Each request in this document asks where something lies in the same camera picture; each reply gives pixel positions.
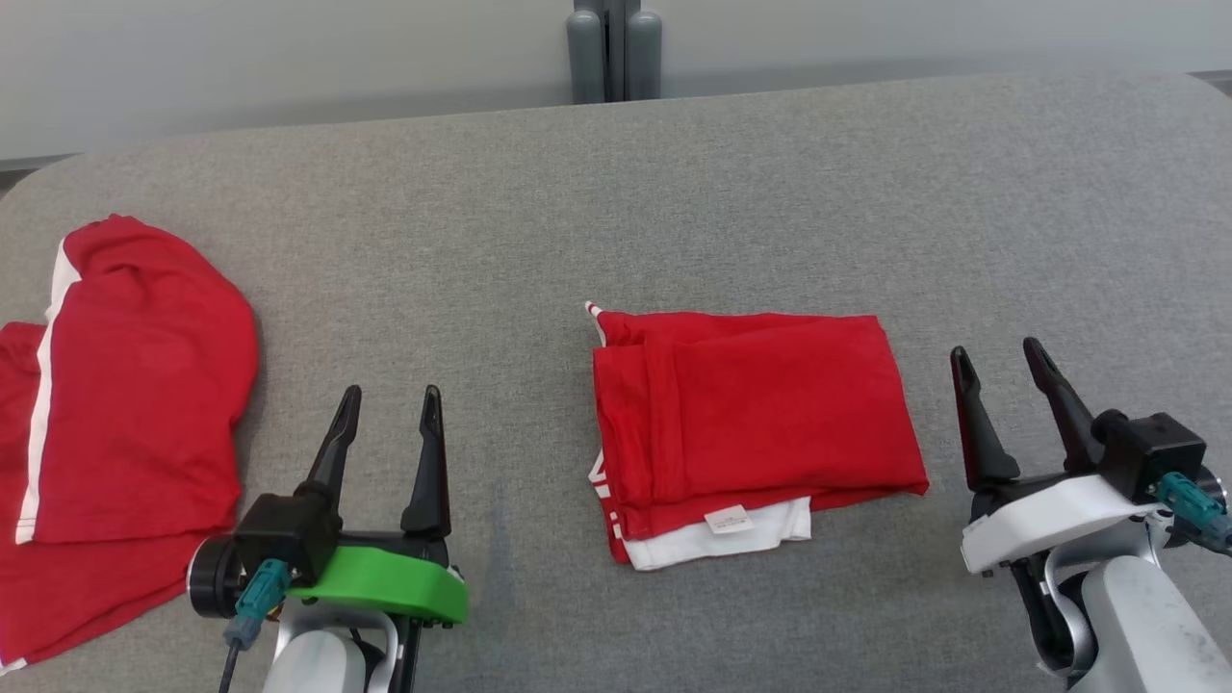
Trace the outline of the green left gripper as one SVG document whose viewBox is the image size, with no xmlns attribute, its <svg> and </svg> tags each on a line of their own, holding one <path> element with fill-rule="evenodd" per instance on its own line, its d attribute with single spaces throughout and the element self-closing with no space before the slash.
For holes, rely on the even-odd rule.
<svg viewBox="0 0 1232 693">
<path fill-rule="evenodd" d="M 339 503 L 347 449 L 359 430 L 363 391 L 344 390 L 322 438 L 312 469 L 294 488 L 296 497 L 315 496 Z M 400 531 L 345 534 L 313 584 L 294 580 L 287 596 L 350 608 L 410 617 L 434 626 L 461 626 L 468 619 L 468 587 L 448 560 L 448 448 L 444 430 L 444 395 L 428 385 L 419 433 L 423 438 L 415 483 L 400 513 Z"/>
</svg>

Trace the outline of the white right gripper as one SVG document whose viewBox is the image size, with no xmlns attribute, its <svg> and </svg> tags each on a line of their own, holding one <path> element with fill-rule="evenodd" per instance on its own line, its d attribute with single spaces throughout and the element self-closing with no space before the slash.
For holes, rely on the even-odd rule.
<svg viewBox="0 0 1232 693">
<path fill-rule="evenodd" d="M 1023 351 L 1060 429 L 1064 472 L 1094 474 L 1100 443 L 1092 437 L 1090 409 L 1039 338 L 1026 337 Z M 963 346 L 950 351 L 950 367 L 967 488 L 978 492 L 1016 481 L 1019 465 L 991 424 L 978 374 Z M 1064 566 L 1124 555 L 1157 562 L 1157 552 L 1170 538 L 1170 517 L 1161 514 L 1165 509 L 1158 501 L 1135 504 L 1100 476 L 1064 478 L 963 527 L 963 566 L 977 575 L 1036 552 L 1060 552 L 1057 561 Z"/>
</svg>

